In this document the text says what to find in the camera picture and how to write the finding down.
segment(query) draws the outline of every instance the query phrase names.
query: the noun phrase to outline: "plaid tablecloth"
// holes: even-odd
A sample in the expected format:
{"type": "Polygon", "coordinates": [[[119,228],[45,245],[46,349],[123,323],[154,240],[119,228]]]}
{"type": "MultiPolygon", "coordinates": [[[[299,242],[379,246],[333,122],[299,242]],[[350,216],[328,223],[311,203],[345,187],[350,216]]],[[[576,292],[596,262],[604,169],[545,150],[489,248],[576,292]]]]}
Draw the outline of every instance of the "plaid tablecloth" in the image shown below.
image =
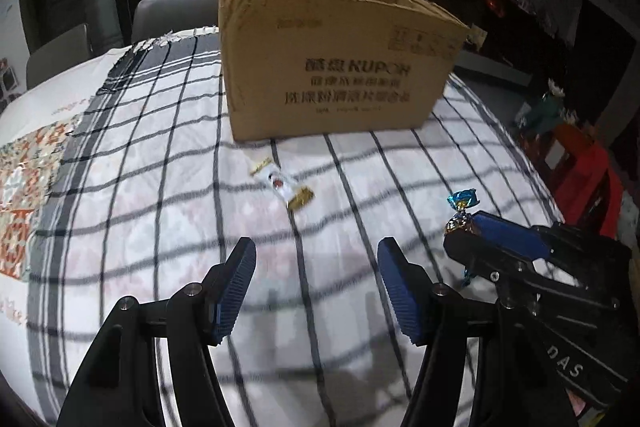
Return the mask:
{"type": "MultiPolygon", "coordinates": [[[[139,46],[85,112],[36,232],[29,343],[46,419],[55,422],[118,298],[168,298],[247,235],[257,245],[254,278],[233,334],[210,350],[236,425],[399,425],[424,349],[399,331],[376,246],[394,236],[432,280],[456,285],[462,267],[442,249],[446,198],[470,187],[479,208],[517,223],[560,217],[455,76],[420,129],[237,144],[218,35],[139,46]],[[248,175],[267,156],[316,193],[295,215],[248,175]]],[[[463,293],[495,298],[483,280],[463,293]]],[[[459,425],[476,349],[471,339],[459,425]]],[[[179,425],[163,341],[158,368],[167,425],[179,425]]]]}

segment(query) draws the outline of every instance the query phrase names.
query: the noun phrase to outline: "gray chair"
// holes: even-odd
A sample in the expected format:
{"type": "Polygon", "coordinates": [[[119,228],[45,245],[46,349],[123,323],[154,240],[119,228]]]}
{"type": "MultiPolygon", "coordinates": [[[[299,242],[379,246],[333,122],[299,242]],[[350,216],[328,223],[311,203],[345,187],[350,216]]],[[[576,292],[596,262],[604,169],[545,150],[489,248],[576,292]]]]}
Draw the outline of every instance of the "gray chair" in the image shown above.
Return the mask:
{"type": "Polygon", "coordinates": [[[133,15],[131,42],[218,25],[218,0],[142,0],[133,15]]]}
{"type": "Polygon", "coordinates": [[[27,89],[94,57],[86,24],[79,24],[38,48],[27,60],[27,89]]]}

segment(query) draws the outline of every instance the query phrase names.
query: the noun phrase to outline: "floral pattern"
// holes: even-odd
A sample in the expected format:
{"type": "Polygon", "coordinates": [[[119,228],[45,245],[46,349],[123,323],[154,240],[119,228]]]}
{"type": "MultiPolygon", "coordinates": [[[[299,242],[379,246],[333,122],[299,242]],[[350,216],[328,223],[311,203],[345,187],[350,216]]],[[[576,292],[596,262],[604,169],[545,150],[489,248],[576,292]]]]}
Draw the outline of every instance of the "floral pattern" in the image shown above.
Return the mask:
{"type": "Polygon", "coordinates": [[[41,127],[0,147],[0,273],[21,279],[28,268],[34,216],[47,200],[66,139],[79,119],[41,127]]]}

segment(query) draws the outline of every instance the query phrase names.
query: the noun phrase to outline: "white lettering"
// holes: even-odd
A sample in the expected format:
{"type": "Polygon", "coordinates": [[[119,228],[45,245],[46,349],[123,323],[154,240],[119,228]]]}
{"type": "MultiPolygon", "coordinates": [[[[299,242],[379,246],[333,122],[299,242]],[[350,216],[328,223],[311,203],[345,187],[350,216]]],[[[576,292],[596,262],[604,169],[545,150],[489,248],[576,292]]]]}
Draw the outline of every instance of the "white lettering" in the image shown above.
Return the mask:
{"type": "Polygon", "coordinates": [[[561,365],[563,369],[566,369],[566,365],[569,363],[569,357],[564,357],[564,359],[558,360],[556,365],[561,365]]]}
{"type": "Polygon", "coordinates": [[[578,375],[580,375],[581,370],[583,370],[584,368],[582,367],[582,365],[580,363],[577,363],[574,365],[574,368],[569,371],[569,375],[571,375],[572,377],[577,377],[578,375]]]}

